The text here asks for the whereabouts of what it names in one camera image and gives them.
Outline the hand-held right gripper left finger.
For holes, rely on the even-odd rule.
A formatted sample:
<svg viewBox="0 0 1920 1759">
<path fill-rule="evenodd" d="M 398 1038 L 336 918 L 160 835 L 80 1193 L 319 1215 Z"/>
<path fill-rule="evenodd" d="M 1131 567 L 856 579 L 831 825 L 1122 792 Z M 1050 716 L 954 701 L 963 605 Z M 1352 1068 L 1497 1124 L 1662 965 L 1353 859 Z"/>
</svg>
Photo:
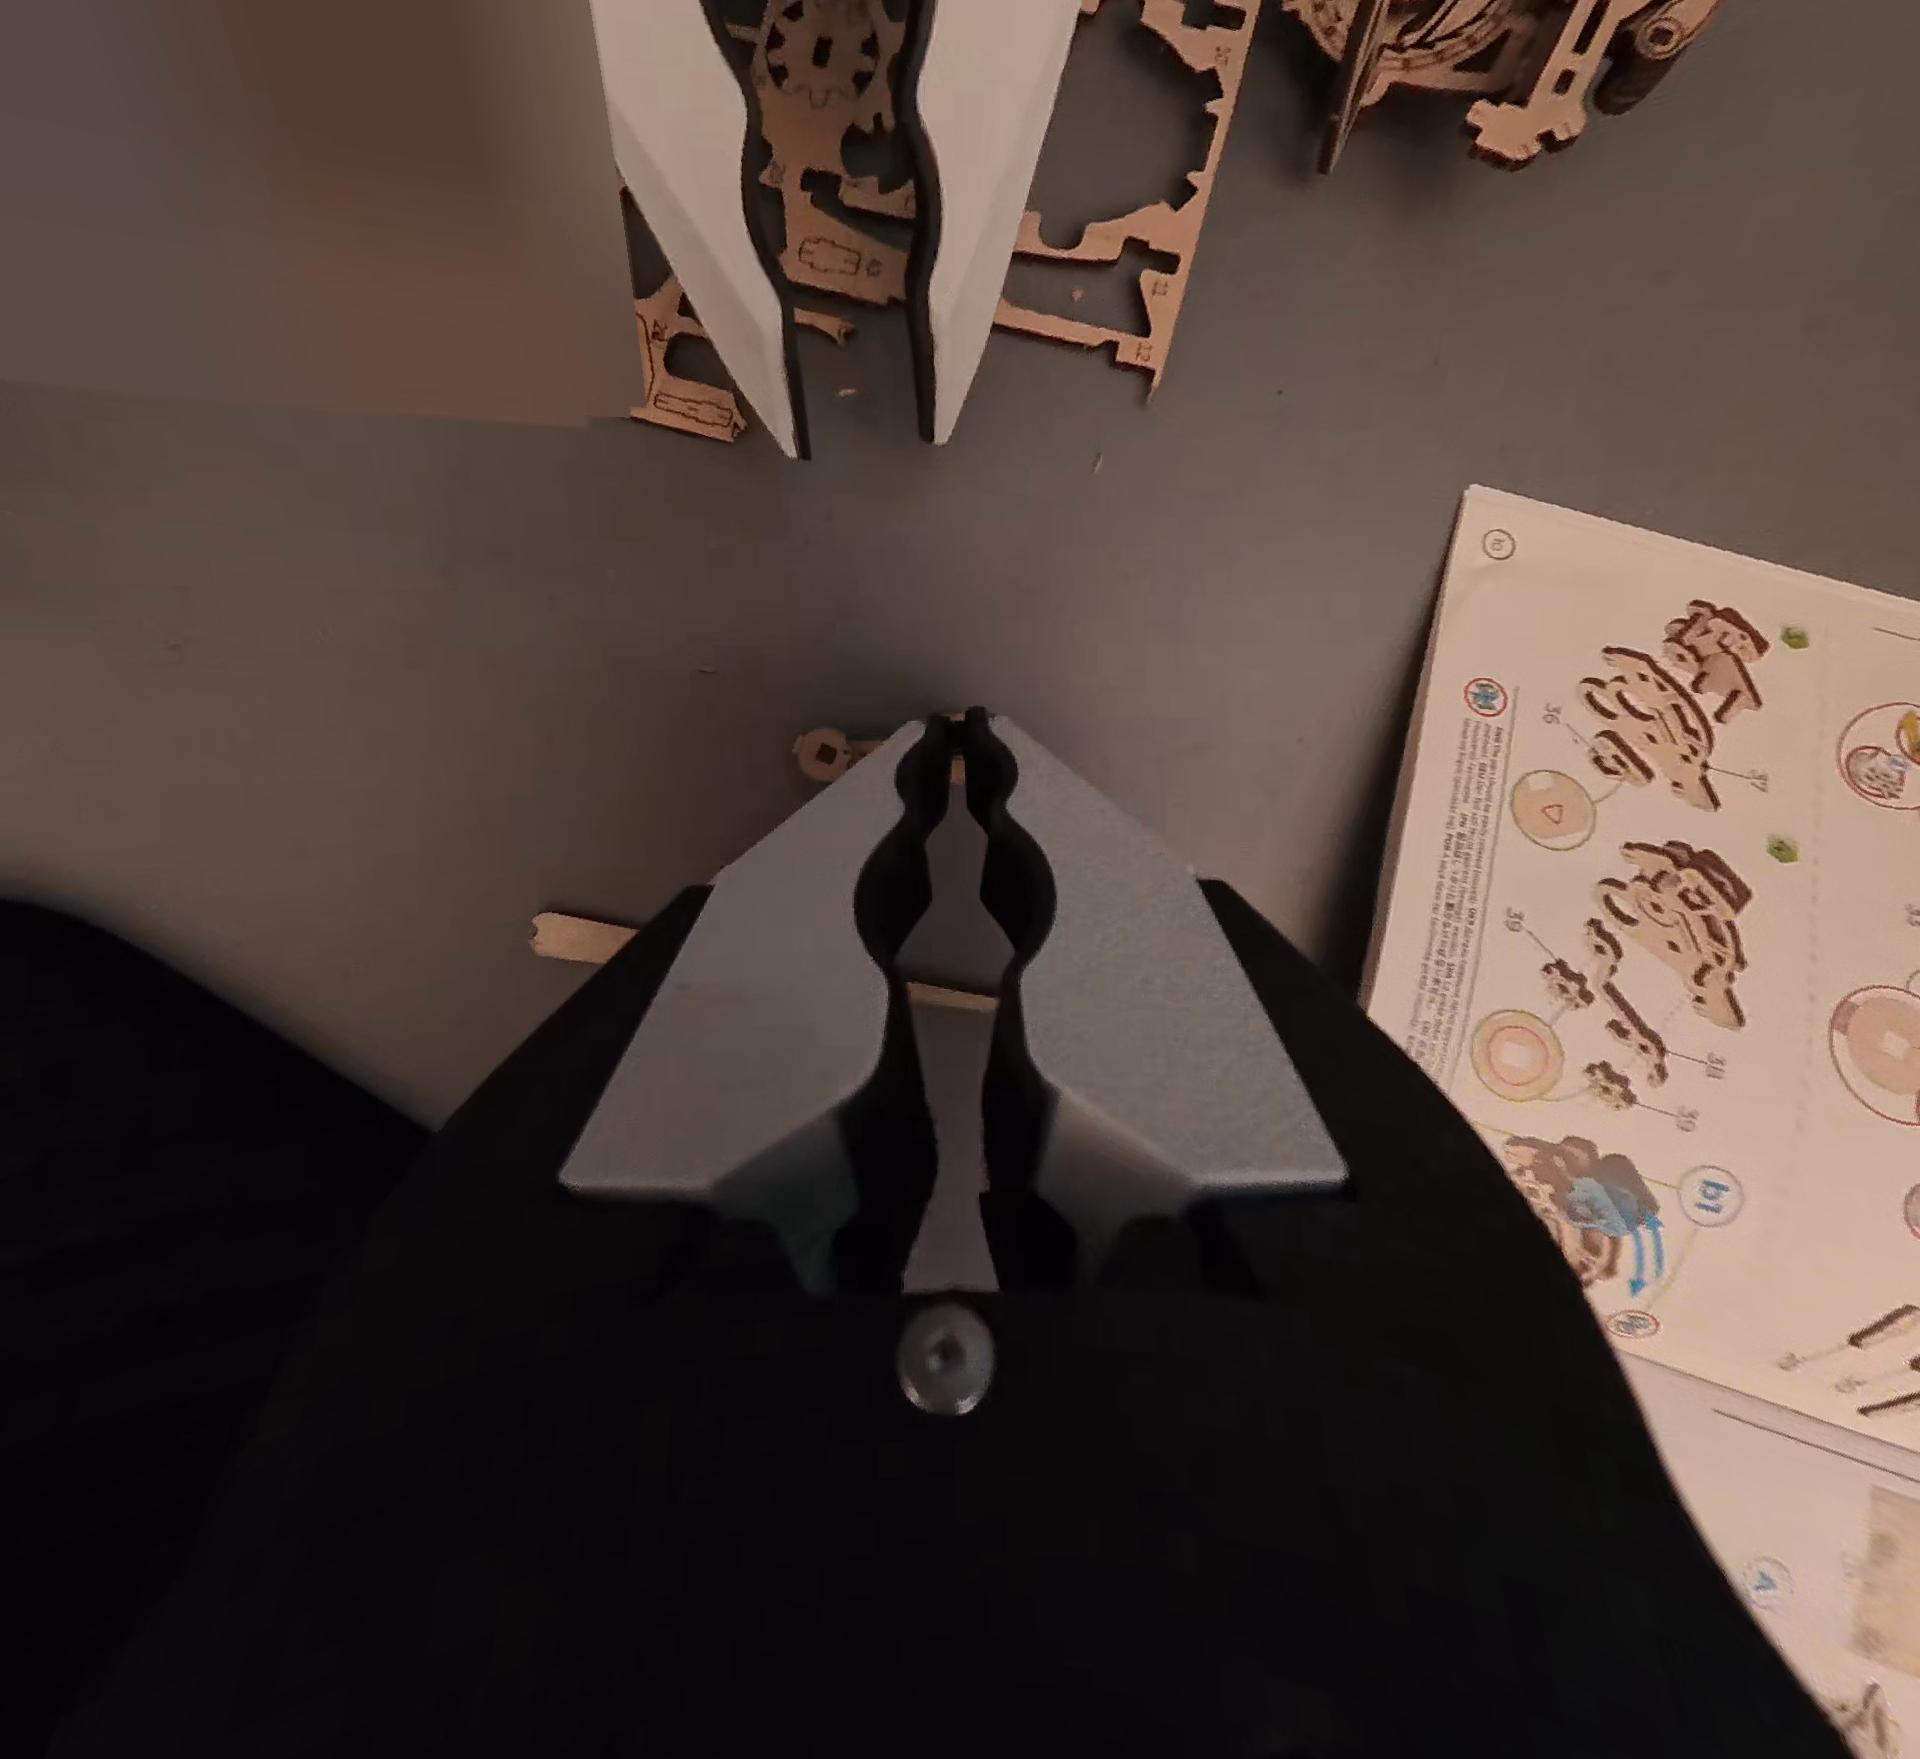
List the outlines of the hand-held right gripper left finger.
<svg viewBox="0 0 1920 1759">
<path fill-rule="evenodd" d="M 941 1170 L 899 952 L 952 722 L 915 720 L 726 866 L 561 1170 L 774 1230 L 812 1292 L 899 1292 Z"/>
</svg>

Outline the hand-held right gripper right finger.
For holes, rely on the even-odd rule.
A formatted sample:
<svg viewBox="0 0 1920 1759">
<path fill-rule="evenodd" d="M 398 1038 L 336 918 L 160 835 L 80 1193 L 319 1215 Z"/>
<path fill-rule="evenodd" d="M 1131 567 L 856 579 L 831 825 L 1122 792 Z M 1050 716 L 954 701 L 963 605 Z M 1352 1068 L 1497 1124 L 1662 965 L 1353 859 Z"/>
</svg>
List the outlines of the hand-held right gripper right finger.
<svg viewBox="0 0 1920 1759">
<path fill-rule="evenodd" d="M 956 731 L 1011 944 L 981 1086 L 1000 1292 L 1090 1282 L 1124 1233 L 1348 1184 L 1195 868 L 1007 716 Z"/>
</svg>

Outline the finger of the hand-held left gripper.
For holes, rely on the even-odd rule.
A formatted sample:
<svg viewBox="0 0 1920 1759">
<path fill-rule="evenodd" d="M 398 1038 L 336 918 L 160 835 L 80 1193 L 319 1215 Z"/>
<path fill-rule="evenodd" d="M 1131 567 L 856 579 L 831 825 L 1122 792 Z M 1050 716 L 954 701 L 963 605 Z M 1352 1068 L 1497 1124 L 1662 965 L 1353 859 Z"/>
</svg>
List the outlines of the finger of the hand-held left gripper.
<svg viewBox="0 0 1920 1759">
<path fill-rule="evenodd" d="M 709 0 L 589 0 L 619 178 L 754 418 L 810 454 L 792 311 L 747 210 L 747 88 Z"/>
<path fill-rule="evenodd" d="M 899 133 L 918 430 L 951 442 L 994 324 L 1082 0 L 907 0 Z"/>
</svg>

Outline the laser-cut wooden parts sheet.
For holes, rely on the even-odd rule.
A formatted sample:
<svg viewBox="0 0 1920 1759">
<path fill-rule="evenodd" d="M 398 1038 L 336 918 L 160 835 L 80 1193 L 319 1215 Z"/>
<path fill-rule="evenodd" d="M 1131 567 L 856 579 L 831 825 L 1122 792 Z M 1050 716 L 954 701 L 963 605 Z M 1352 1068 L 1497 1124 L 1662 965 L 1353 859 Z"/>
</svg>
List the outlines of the laser-cut wooden parts sheet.
<svg viewBox="0 0 1920 1759">
<path fill-rule="evenodd" d="M 1069 57 L 1077 29 L 1104 3 L 1082 0 Z M 994 326 L 1111 350 L 1119 366 L 1161 379 L 1263 0 L 1130 3 L 1139 29 L 1211 86 L 1201 164 L 1179 193 L 1092 222 L 1068 246 L 1048 242 L 1041 211 L 1027 203 Z M 747 88 L 747 210 L 794 334 L 803 324 L 840 338 L 851 331 L 798 298 L 905 313 L 918 210 L 898 111 L 907 0 L 709 0 L 709 14 Z M 643 400 L 632 416 L 738 440 L 754 412 L 669 263 L 660 288 L 635 303 L 635 318 Z"/>
</svg>

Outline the small wooden lever part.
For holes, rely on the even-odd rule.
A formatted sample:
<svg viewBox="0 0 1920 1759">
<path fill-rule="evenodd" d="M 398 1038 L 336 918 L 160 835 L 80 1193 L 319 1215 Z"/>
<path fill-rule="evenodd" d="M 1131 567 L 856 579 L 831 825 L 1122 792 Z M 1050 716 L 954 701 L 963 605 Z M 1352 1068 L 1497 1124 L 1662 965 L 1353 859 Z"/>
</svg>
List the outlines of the small wooden lever part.
<svg viewBox="0 0 1920 1759">
<path fill-rule="evenodd" d="M 876 756 L 888 761 L 892 781 L 904 777 L 918 787 L 929 783 L 963 787 L 967 762 L 960 745 L 963 719 L 934 713 L 911 719 L 885 736 L 854 736 L 840 729 L 817 726 L 794 738 L 790 751 L 802 774 L 824 787 Z"/>
</svg>

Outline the long wooden stick part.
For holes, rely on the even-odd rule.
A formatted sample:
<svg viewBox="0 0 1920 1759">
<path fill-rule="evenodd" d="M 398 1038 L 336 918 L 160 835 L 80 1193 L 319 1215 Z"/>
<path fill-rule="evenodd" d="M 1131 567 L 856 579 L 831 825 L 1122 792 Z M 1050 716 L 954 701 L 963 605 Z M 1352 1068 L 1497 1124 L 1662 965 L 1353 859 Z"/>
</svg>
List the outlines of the long wooden stick part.
<svg viewBox="0 0 1920 1759">
<path fill-rule="evenodd" d="M 588 915 L 543 909 L 533 919 L 533 952 L 543 958 L 599 966 L 618 956 L 635 936 L 635 927 L 591 919 Z M 987 1014 L 997 997 L 958 987 L 907 979 L 905 993 L 915 1006 Z"/>
</svg>

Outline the open instruction booklet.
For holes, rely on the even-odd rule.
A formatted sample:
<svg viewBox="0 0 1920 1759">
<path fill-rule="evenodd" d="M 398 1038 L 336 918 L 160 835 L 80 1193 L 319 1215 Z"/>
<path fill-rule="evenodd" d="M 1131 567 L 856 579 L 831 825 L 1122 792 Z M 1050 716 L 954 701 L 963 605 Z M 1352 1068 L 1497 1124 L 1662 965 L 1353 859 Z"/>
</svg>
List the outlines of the open instruction booklet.
<svg viewBox="0 0 1920 1759">
<path fill-rule="evenodd" d="M 1916 598 L 1468 488 L 1368 958 L 1746 1617 L 1916 1755 Z"/>
</svg>

